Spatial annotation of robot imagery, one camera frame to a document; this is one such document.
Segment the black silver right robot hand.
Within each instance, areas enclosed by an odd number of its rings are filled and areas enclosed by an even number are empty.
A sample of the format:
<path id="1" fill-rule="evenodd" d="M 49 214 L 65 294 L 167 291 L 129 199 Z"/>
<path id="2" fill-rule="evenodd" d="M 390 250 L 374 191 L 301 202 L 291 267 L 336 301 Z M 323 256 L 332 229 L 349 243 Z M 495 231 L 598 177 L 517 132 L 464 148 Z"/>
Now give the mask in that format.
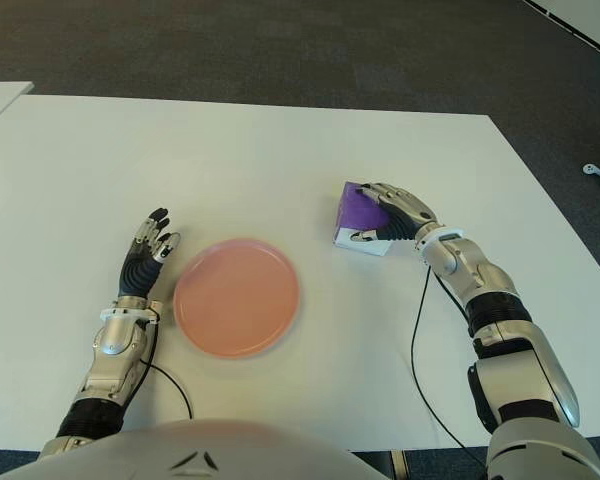
<path id="1" fill-rule="evenodd" d="M 388 216 L 388 222 L 375 229 L 353 233 L 355 242 L 414 240 L 426 224 L 436 222 L 435 213 L 408 191 L 385 183 L 365 183 L 357 192 L 371 199 Z"/>

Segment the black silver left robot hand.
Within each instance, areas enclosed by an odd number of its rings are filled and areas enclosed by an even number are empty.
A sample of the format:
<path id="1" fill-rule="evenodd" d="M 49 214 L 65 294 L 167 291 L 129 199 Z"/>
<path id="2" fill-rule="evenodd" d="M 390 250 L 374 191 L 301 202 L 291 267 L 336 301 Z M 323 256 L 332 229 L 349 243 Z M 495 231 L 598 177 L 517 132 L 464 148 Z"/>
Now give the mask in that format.
<path id="1" fill-rule="evenodd" d="M 118 296 L 147 299 L 167 258 L 180 242 L 178 232 L 164 232 L 169 225 L 166 208 L 154 210 L 137 229 L 121 267 Z"/>

